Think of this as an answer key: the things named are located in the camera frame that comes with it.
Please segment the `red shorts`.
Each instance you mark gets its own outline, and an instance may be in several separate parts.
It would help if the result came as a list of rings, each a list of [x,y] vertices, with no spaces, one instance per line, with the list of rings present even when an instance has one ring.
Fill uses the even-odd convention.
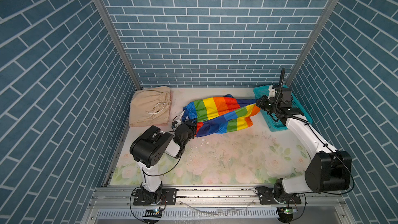
[[[256,99],[236,99],[230,94],[195,100],[183,108],[181,120],[197,123],[197,138],[249,128],[251,117],[260,112]]]

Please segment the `beige shorts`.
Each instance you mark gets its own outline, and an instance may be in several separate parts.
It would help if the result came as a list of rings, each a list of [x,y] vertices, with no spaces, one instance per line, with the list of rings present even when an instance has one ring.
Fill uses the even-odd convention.
[[[130,103],[129,126],[149,127],[167,124],[171,108],[171,89],[166,86],[136,91]]]

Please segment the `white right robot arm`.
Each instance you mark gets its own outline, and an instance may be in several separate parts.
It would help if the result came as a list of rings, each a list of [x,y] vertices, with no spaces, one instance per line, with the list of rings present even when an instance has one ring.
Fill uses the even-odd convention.
[[[355,182],[351,174],[352,158],[339,151],[309,123],[299,108],[280,107],[282,101],[266,95],[256,101],[256,106],[271,117],[277,117],[304,146],[310,164],[303,175],[279,179],[274,186],[275,195],[326,193],[344,195],[351,192]]]

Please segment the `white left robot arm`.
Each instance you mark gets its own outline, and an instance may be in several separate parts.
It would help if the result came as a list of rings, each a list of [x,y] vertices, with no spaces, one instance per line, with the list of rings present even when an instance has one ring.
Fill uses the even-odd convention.
[[[194,139],[197,132],[197,120],[189,120],[177,126],[175,131],[163,132],[152,125],[141,134],[131,145],[130,154],[141,168],[144,189],[154,193],[161,188],[158,162],[162,156],[167,155],[180,159],[185,146]]]

